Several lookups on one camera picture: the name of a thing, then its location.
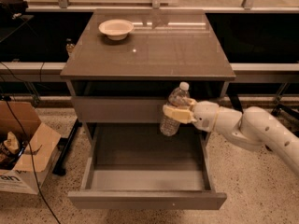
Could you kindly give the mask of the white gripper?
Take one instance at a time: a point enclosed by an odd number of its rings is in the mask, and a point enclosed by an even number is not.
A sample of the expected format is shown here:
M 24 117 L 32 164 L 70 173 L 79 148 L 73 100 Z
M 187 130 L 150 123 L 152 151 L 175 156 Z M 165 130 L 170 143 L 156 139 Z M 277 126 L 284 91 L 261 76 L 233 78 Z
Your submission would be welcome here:
M 197 103 L 193 98 L 189 99 L 189 105 L 183 107 L 164 105 L 163 112 L 167 117 L 179 123 L 193 123 L 194 127 L 200 131 L 212 132 L 220 106 L 209 101 Z

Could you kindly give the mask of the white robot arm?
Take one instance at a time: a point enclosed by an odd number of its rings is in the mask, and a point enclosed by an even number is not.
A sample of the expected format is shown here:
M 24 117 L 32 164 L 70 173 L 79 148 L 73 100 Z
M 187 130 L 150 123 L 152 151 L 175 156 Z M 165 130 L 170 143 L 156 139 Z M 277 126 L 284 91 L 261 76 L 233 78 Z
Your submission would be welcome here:
M 251 106 L 240 112 L 209 101 L 186 98 L 187 105 L 164 105 L 164 114 L 197 130 L 216 132 L 230 143 L 249 151 L 269 147 L 299 175 L 299 138 L 264 109 Z

